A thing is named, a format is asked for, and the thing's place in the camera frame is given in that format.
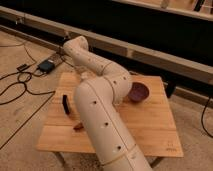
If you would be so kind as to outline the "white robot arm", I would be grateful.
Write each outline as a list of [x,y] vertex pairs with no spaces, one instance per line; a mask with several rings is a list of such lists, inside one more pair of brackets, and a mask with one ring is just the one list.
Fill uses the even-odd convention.
[[77,66],[97,74],[75,88],[73,100],[104,171],[153,171],[114,107],[132,88],[129,72],[91,53],[84,36],[65,42],[63,49]]

